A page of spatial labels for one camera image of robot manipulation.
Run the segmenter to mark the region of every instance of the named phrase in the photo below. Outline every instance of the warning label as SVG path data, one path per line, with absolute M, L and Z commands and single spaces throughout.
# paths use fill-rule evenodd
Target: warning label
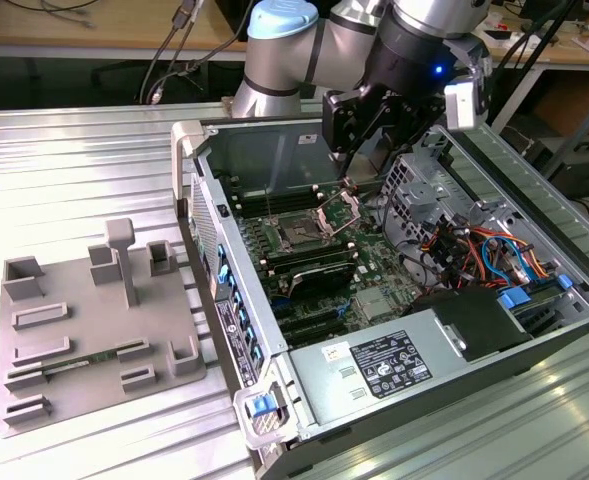
M 350 351 L 372 395 L 377 398 L 432 378 L 404 330 L 362 343 Z

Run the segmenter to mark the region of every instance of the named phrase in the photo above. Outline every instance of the expansion slot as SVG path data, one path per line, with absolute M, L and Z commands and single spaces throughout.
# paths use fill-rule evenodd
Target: expansion slot
M 356 247 L 348 248 L 347 245 L 328 245 L 304 252 L 294 252 L 287 255 L 268 257 L 267 267 L 274 273 L 286 273 L 293 268 L 313 265 L 321 261 L 322 263 L 338 262 L 347 260 L 348 255 L 356 251 Z
M 245 197 L 239 202 L 241 209 L 237 213 L 243 218 L 266 217 L 298 210 L 316 208 L 319 200 L 311 191 L 285 193 L 282 195 L 257 195 Z
M 304 320 L 313 321 L 312 318 L 308 317 Z M 310 323 L 305 327 L 298 328 L 296 330 L 283 331 L 283 338 L 290 345 L 300 345 L 318 338 L 327 337 L 333 333 L 340 333 L 345 330 L 345 323 L 343 319 L 334 318 L 316 321 Z

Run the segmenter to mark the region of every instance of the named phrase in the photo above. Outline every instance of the blue latch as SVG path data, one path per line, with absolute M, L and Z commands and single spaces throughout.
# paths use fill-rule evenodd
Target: blue latch
M 256 334 L 254 333 L 254 329 L 252 327 L 247 327 L 247 333 L 245 333 L 245 343 L 252 348 L 254 343 L 256 342 Z
M 254 357 L 254 360 L 256 361 L 256 365 L 258 366 L 258 368 L 261 368 L 261 365 L 263 365 L 263 352 L 261 352 L 261 347 L 256 345 L 252 349 L 252 357 Z
M 223 265 L 221 267 L 220 272 L 218 272 L 218 283 L 223 284 L 227 283 L 227 278 L 230 275 L 230 267 L 229 265 Z
M 572 288 L 572 285 L 574 285 L 572 279 L 564 273 L 558 276 L 558 283 L 565 290 L 569 290 L 570 288 Z
M 250 408 L 252 417 L 260 417 L 261 415 L 267 415 L 268 413 L 275 412 L 278 410 L 276 399 L 270 393 L 261 395 L 252 400 L 252 406 Z
M 525 293 L 522 287 L 514 287 L 504 290 L 499 300 L 507 308 L 514 308 L 531 300 L 530 296 Z
M 238 316 L 241 319 L 241 328 L 245 330 L 250 323 L 250 317 L 247 315 L 247 312 L 244 308 L 239 310 Z

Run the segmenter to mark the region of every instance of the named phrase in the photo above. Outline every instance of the wooden desk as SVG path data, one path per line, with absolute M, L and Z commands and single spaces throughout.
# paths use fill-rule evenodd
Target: wooden desk
M 505 23 L 512 31 L 520 32 L 521 25 L 529 22 L 529 20 L 518 18 L 504 7 L 492 6 L 491 11 L 500 13 L 503 16 L 502 23 Z M 556 65 L 557 67 L 555 68 L 563 70 L 570 65 L 576 68 L 567 68 L 569 70 L 579 69 L 579 66 L 585 66 L 586 69 L 589 69 L 589 52 L 572 41 L 577 35 L 578 33 L 560 31 L 557 34 L 559 41 L 554 45 L 548 45 L 538 58 L 537 63 Z M 507 53 L 507 49 L 490 48 L 490 53 L 495 61 L 500 62 L 503 56 Z M 513 57 L 514 60 L 518 58 L 519 54 L 520 50 Z M 525 52 L 521 62 L 524 63 L 524 61 L 527 61 L 530 54 L 531 51 Z
M 39 5 L 35 0 L 16 1 L 29 6 Z M 86 7 L 90 12 L 87 19 L 96 25 L 96 28 L 86 28 L 0 0 L 0 47 L 82 48 L 88 54 L 96 48 L 156 49 L 167 36 L 179 4 L 180 0 L 100 0 Z M 66 15 L 81 18 L 71 13 Z M 230 38 L 232 33 L 216 2 L 206 0 L 185 49 L 211 50 Z M 178 46 L 180 37 L 181 32 L 170 44 L 170 51 Z M 245 44 L 234 43 L 228 50 L 244 51 Z
M 527 20 L 518 18 L 511 12 L 508 12 L 503 7 L 491 7 L 492 11 L 498 12 L 503 16 L 502 23 L 505 23 L 510 30 L 521 31 L 520 27 Z M 580 70 L 589 71 L 589 52 L 579 45 L 574 43 L 572 39 L 576 37 L 576 32 L 559 31 L 557 36 L 559 41 L 554 45 L 548 45 L 541 53 L 536 64 L 525 75 L 523 81 L 516 88 L 508 102 L 505 104 L 499 115 L 492 124 L 492 129 L 496 132 L 501 132 L 510 118 L 516 113 L 518 107 L 523 103 L 528 93 L 534 88 L 539 81 L 541 75 L 547 70 Z M 500 62 L 507 49 L 504 48 L 490 48 L 492 57 L 495 63 Z M 530 57 L 531 51 L 523 55 L 520 66 L 522 67 L 525 61 Z M 509 65 L 514 65 L 520 55 L 520 50 L 517 51 Z

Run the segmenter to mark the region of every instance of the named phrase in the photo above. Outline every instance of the green circuit board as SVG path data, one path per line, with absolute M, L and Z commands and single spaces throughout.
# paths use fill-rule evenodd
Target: green circuit board
M 340 194 L 338 187 L 320 191 L 325 198 Z M 354 218 L 351 205 L 340 196 L 335 198 L 323 209 L 326 222 L 334 231 Z M 374 219 L 360 202 L 358 211 L 360 219 L 333 236 L 320 227 L 315 208 L 237 218 L 274 315 L 286 340 L 295 346 L 398 318 L 421 294 L 416 283 L 421 278 L 412 278 L 399 262 L 398 252 L 377 230 Z M 293 254 L 305 256 L 308 252 L 311 257 L 318 249 L 339 248 L 348 243 L 353 243 L 357 252 L 348 259 L 350 264 L 355 264 L 354 274 L 345 285 L 327 294 L 296 300 L 287 295 L 286 280 L 291 279 L 292 273 L 318 267 L 312 259 L 290 271 L 290 277 L 261 268 L 262 261 L 289 258 Z M 332 333 L 324 336 L 322 327 L 326 324 Z M 308 331 L 314 334 L 315 328 L 321 334 L 306 335 Z

